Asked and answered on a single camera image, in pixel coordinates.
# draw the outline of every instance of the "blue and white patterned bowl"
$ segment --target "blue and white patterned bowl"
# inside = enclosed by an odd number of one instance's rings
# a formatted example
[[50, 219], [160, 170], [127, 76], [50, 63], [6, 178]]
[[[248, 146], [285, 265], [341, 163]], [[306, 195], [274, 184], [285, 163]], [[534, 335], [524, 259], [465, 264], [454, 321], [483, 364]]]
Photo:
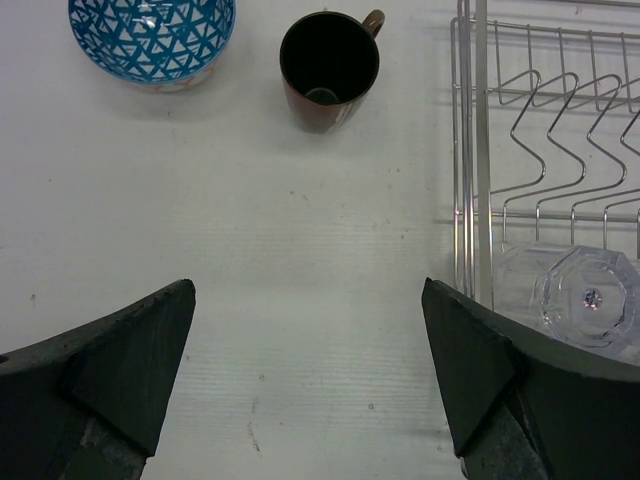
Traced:
[[157, 91], [213, 71], [235, 22], [235, 0], [69, 0], [71, 29], [103, 70]]

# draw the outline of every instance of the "bowl rim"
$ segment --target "bowl rim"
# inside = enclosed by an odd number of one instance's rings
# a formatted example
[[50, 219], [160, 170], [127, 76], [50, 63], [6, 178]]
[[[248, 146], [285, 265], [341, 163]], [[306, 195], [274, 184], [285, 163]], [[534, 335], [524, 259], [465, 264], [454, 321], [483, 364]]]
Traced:
[[193, 72], [189, 73], [188, 75], [183, 75], [183, 76], [172, 78], [171, 80], [162, 81], [162, 82], [150, 82], [150, 81], [146, 81], [146, 80], [136, 80], [136, 79], [132, 79], [132, 78], [122, 77], [122, 76], [118, 75], [117, 73], [109, 70], [108, 68], [103, 67], [102, 65], [98, 64], [98, 62], [96, 62], [93, 58], [91, 58], [87, 54], [86, 49], [80, 44], [80, 40], [78, 40], [78, 37], [76, 36], [77, 29], [74, 28], [73, 21], [71, 20], [71, 13], [73, 11], [74, 4], [75, 4], [75, 0], [69, 0], [68, 7], [67, 7], [67, 17], [69, 18], [69, 25], [71, 27], [71, 31], [74, 34], [73, 38], [76, 40], [76, 43], [78, 44], [78, 46], [80, 47], [82, 52], [89, 58], [89, 60], [91, 60], [91, 63], [93, 63], [98, 68], [100, 68], [100, 70], [102, 70], [103, 72], [108, 73], [112, 77], [115, 77], [115, 78], [117, 78], [119, 80], [122, 80], [124, 82], [134, 83], [136, 85], [143, 85], [143, 86], [147, 86], [147, 87], [173, 85], [174, 83], [181, 82], [181, 81], [183, 81], [183, 80], [185, 80], [187, 78], [191, 78], [194, 75], [197, 75], [197, 74], [201, 73], [202, 71], [204, 71], [205, 69], [209, 68], [211, 66], [211, 64], [218, 59], [220, 54], [227, 49], [227, 46], [229, 45], [229, 40], [231, 39], [231, 35], [233, 34], [233, 31], [234, 31], [234, 28], [235, 28], [235, 25], [236, 25], [237, 2], [236, 2], [236, 0], [231, 0], [231, 5], [232, 5], [233, 11], [231, 12], [231, 23], [229, 25], [229, 31], [228, 31], [228, 33], [227, 33], [227, 35], [225, 37], [224, 47], [219, 49], [215, 53], [215, 55], [211, 58], [211, 60], [209, 60], [209, 62], [207, 62], [206, 64], [201, 66], [199, 69], [194, 70]]

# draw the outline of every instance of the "clear glass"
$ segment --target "clear glass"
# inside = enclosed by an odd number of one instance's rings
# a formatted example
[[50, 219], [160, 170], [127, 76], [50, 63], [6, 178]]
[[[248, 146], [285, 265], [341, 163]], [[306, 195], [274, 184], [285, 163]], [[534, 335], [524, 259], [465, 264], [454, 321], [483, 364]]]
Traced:
[[494, 258], [494, 305], [546, 335], [640, 365], [640, 275], [621, 252], [505, 244]]

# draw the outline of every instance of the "dish rack frame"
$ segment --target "dish rack frame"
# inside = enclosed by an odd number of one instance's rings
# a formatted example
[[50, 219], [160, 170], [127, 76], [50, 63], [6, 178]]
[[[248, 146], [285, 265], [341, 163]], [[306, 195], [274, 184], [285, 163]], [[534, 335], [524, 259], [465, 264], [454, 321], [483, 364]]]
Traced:
[[[640, 13], [640, 3], [633, 1], [548, 0], [538, 3], [576, 3]], [[640, 95], [634, 92], [640, 87], [640, 71], [636, 76], [630, 68], [629, 45], [634, 42], [640, 44], [640, 34], [492, 20], [487, 16], [487, 0], [458, 0], [457, 13], [451, 22], [450, 32], [456, 287], [472, 299], [493, 308], [492, 263], [494, 240], [498, 238], [495, 231], [501, 229], [501, 240], [506, 241], [507, 230], [513, 221], [531, 222], [535, 240], [540, 239], [543, 222], [560, 222], [570, 229], [571, 244], [575, 242], [578, 222], [600, 224], [604, 248], [608, 247], [609, 232], [613, 228], [625, 230], [627, 234], [635, 230], [636, 251], [633, 255], [626, 253], [630, 258], [640, 259], [640, 181], [634, 181], [628, 175], [630, 159], [637, 159], [640, 164], [640, 148], [634, 147], [628, 139], [640, 116]], [[522, 51], [528, 58], [528, 68], [506, 76], [501, 63], [501, 42], [507, 43], [505, 38], [509, 36], [520, 39]], [[491, 51], [489, 39], [493, 43]], [[541, 39], [547, 42], [547, 48], [551, 42], [551, 50], [556, 45], [554, 55], [557, 54], [559, 65], [556, 67], [559, 68], [555, 69], [555, 75], [547, 75], [534, 60], [537, 42]], [[597, 61], [600, 43], [606, 43], [609, 49], [613, 46], [614, 53], [621, 60], [618, 71], [601, 71]], [[583, 73], [579, 75], [568, 66], [567, 52], [574, 48], [570, 44], [581, 45], [584, 64], [590, 64], [586, 80]], [[493, 84], [489, 83], [490, 55], [493, 55], [496, 70]], [[497, 99], [496, 107], [490, 105], [490, 99], [494, 98]], [[540, 173], [536, 178], [492, 190], [489, 112], [493, 108], [514, 110], [515, 121], [510, 137], [524, 150], [524, 155], [539, 163]], [[546, 140], [557, 152], [575, 162], [581, 171], [570, 182], [554, 183], [549, 179], [548, 159], [515, 134], [528, 112], [545, 109], [550, 112]], [[593, 121], [584, 140], [588, 148], [597, 154], [598, 160], [587, 161], [584, 155], [558, 139], [562, 132], [556, 127], [563, 117], [573, 112], [583, 115], [586, 112], [592, 116]], [[614, 115], [623, 119], [624, 128], [619, 132], [618, 140], [625, 152], [624, 157], [597, 139], [603, 120]], [[585, 180], [589, 177], [589, 164], [593, 161], [610, 162], [610, 167], [617, 171], [614, 181], [603, 180], [601, 184], [596, 182], [587, 186]], [[495, 201], [498, 196], [504, 198], [500, 203]], [[529, 199], [532, 204], [535, 201], [535, 206], [519, 210], [510, 206], [512, 201], [522, 199]], [[570, 200], [570, 208], [554, 209], [553, 205], [560, 200]], [[598, 202], [603, 206], [583, 211], [585, 205], [593, 206]], [[616, 211], [623, 206], [626, 207], [624, 213]]]

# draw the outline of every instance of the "white tabletop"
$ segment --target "white tabletop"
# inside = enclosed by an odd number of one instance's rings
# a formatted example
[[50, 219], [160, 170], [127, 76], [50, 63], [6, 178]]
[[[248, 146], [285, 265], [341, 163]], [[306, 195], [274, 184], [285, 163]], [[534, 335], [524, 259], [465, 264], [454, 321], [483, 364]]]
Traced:
[[[278, 65], [296, 19], [387, 14], [360, 111], [320, 136]], [[95, 67], [64, 0], [0, 19], [0, 351], [179, 278], [197, 308], [145, 480], [456, 479], [422, 317], [449, 280], [452, 0], [239, 0], [215, 77]]]

